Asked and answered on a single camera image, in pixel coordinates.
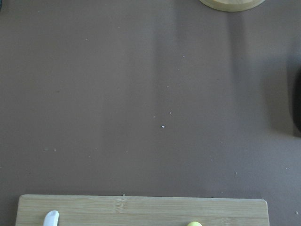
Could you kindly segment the white ceramic spoon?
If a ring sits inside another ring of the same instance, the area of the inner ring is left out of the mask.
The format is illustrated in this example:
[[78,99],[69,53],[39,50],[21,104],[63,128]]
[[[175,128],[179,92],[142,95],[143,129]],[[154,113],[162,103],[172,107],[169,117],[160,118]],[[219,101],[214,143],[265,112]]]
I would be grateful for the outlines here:
[[52,210],[48,212],[44,218],[43,226],[58,226],[59,212]]

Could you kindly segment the yellow plastic knife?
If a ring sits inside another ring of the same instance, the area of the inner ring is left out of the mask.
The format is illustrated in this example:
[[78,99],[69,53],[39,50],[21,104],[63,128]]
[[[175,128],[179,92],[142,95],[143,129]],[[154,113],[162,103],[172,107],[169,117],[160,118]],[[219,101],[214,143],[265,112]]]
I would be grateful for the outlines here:
[[192,221],[192,222],[188,223],[187,226],[202,226],[202,224],[197,221]]

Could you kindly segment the wooden cutting board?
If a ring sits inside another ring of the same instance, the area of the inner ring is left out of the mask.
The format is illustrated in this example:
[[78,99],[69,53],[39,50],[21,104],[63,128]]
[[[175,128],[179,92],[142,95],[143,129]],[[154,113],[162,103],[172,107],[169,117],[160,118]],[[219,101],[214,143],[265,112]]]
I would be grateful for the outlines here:
[[24,194],[18,226],[40,226],[52,210],[61,226],[267,226],[263,199]]

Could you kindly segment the wooden mug tree stand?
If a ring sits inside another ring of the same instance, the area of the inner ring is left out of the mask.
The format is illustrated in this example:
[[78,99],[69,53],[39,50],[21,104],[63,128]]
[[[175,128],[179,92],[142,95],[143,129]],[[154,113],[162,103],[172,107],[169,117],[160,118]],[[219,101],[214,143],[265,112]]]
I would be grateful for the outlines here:
[[265,0],[200,0],[204,5],[224,12],[240,12],[252,9]]

